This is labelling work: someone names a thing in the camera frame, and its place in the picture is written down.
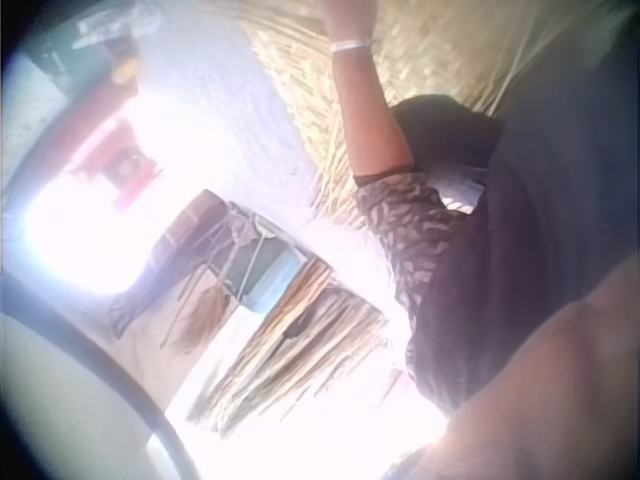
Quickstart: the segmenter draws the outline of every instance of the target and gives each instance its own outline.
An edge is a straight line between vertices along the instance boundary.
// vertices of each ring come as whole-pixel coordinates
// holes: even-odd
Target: raised arm
[[[368,176],[412,167],[413,158],[387,102],[370,44],[376,20],[375,0],[320,0],[327,35],[334,46],[364,46],[333,55],[351,170]]]

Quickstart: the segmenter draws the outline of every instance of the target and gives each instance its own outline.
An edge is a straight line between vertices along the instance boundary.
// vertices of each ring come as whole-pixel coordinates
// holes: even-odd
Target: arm
[[[595,480],[633,473],[638,291],[636,254],[529,339],[451,420],[425,468],[453,478]]]
[[[323,0],[320,6],[332,43],[371,40],[374,0]],[[384,98],[371,50],[363,47],[336,52],[333,74],[353,174],[411,168],[411,152]]]

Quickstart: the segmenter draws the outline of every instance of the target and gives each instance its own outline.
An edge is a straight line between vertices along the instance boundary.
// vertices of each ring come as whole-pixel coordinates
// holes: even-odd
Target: dried palm leaves
[[[218,418],[228,412],[233,392],[250,378],[289,325],[320,295],[331,273],[319,259],[307,262],[213,392],[200,395],[190,412],[191,420],[205,422],[218,430]]]
[[[224,438],[253,417],[272,411],[286,415],[305,397],[330,390],[385,344],[382,314],[343,289],[326,289],[307,312],[308,325],[295,338],[287,340],[285,332],[275,351],[258,352],[261,362],[251,375],[219,396],[217,405],[199,417],[201,422]]]

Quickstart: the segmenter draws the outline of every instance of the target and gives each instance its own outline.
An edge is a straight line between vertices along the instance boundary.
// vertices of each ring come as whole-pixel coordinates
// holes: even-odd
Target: woman
[[[637,250],[636,37],[595,68],[561,57],[503,130],[446,97],[389,108],[370,49],[375,2],[319,4],[358,205],[414,330],[409,368],[451,414]],[[473,213],[445,208],[447,187],[481,193]]]

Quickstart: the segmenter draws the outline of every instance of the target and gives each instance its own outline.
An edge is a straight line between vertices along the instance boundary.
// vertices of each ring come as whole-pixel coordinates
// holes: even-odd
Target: person
[[[640,256],[545,322],[436,445],[385,480],[600,480],[638,473]]]
[[[390,108],[370,48],[376,3],[318,4],[358,207],[409,312],[408,368],[453,415],[638,250],[636,37],[595,66],[561,56],[503,124],[448,97]],[[472,213],[447,209],[446,188]]]

